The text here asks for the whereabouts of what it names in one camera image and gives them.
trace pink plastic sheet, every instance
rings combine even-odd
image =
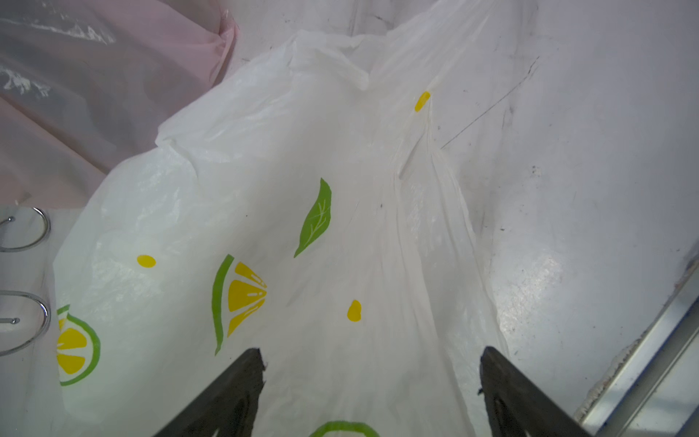
[[[235,35],[215,0],[4,2],[0,203],[83,206],[214,85]]]

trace white surface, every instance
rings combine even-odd
[[[398,24],[424,7],[375,3],[230,0],[231,67],[296,29],[380,33],[362,11]],[[433,96],[446,143],[527,78],[445,151],[511,358],[570,414],[661,309],[699,233],[698,7],[502,0]]]
[[[112,171],[53,264],[57,307],[101,342],[94,371],[63,389],[86,434],[155,434],[260,348],[255,436],[336,420],[381,436],[474,435],[464,401],[484,420],[482,398],[459,388],[478,387],[480,353],[505,343],[458,183],[427,140],[431,105],[416,102],[489,7],[448,0],[385,37],[300,33]],[[157,264],[139,266],[143,254]],[[468,337],[445,335],[454,325]],[[444,351],[463,363],[456,377]]]

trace yellow seed print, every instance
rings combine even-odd
[[[415,112],[418,113],[422,109],[423,106],[425,106],[425,103],[430,99],[430,93],[429,91],[425,91],[422,93],[420,98],[417,100],[417,103],[415,104]]]
[[[141,267],[145,268],[155,267],[156,264],[155,258],[151,257],[150,255],[139,255],[138,258],[136,258],[136,261]]]
[[[347,311],[347,318],[352,322],[361,320],[361,303],[359,301],[352,301],[352,305]]]

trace lemon slice print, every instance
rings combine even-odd
[[[233,265],[234,258],[227,255],[221,263],[214,279],[211,295],[211,312],[214,319],[214,331],[216,333],[216,355],[223,344],[224,319],[228,321],[228,337],[251,314],[264,305],[267,296],[267,284],[252,269],[242,262],[236,265],[235,276],[224,294],[224,283],[228,272]]]
[[[362,422],[346,422],[344,420],[334,420],[327,422],[316,429],[309,437],[331,436],[356,436],[356,437],[379,437],[379,433],[372,427]]]
[[[95,331],[68,313],[70,305],[58,311],[60,335],[56,345],[61,385],[71,385],[87,377],[99,362],[100,342]]]

